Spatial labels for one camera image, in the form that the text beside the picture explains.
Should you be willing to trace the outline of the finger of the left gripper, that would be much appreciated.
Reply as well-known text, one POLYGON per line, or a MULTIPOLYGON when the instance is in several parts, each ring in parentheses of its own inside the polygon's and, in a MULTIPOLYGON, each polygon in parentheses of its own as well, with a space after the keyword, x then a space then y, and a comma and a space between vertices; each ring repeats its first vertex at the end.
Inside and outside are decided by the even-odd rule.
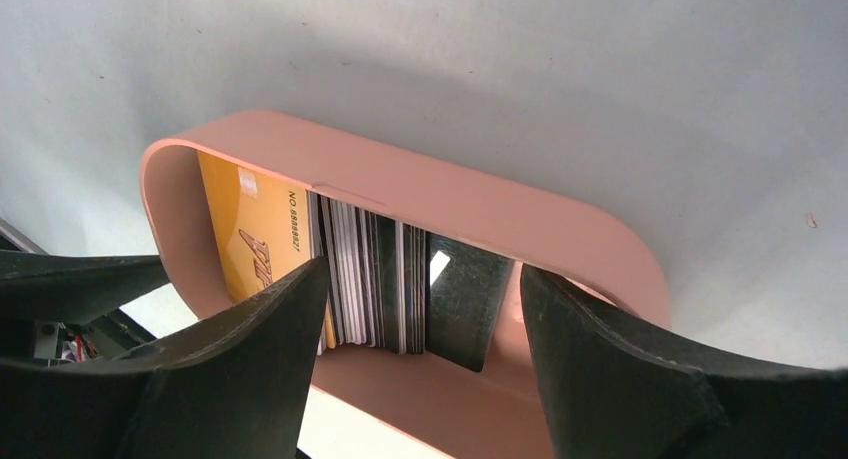
POLYGON ((85 325, 170 282, 157 255, 1 252, 1 317, 85 325))

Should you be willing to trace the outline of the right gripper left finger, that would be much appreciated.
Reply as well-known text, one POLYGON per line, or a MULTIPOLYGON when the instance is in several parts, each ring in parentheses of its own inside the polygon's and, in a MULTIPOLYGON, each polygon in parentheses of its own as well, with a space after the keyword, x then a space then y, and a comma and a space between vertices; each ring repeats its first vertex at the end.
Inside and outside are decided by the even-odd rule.
POLYGON ((114 359, 1 364, 5 458, 299 458, 329 266, 114 359))

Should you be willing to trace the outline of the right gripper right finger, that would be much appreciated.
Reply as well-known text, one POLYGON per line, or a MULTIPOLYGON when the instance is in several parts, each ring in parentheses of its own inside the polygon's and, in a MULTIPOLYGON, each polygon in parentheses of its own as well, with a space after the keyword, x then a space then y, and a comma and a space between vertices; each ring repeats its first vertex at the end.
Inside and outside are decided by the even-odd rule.
POLYGON ((843 458, 847 372, 672 333, 532 266, 531 359, 559 458, 843 458))

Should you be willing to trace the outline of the pink oval tray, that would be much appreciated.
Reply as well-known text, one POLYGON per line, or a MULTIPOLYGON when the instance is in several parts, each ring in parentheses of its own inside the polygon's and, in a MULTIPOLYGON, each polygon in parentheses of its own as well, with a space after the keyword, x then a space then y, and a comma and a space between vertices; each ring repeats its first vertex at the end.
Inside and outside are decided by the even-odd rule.
MULTIPOLYGON (((141 194, 163 265, 207 318, 226 292, 197 155, 207 152, 317 193, 565 276, 658 326, 670 293, 648 246, 590 204, 273 111, 246 111, 154 142, 141 194)), ((520 307, 520 275, 484 369, 432 354, 341 347, 316 360, 312 395, 335 398, 455 458, 549 458, 551 440, 520 307)))

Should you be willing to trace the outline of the black credit card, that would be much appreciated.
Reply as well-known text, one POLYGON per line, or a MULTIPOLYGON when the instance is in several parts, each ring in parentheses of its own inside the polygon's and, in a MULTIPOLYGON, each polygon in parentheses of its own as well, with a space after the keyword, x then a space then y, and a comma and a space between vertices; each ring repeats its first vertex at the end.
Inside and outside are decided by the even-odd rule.
POLYGON ((441 235, 428 235, 426 350, 483 370, 514 261, 441 235))

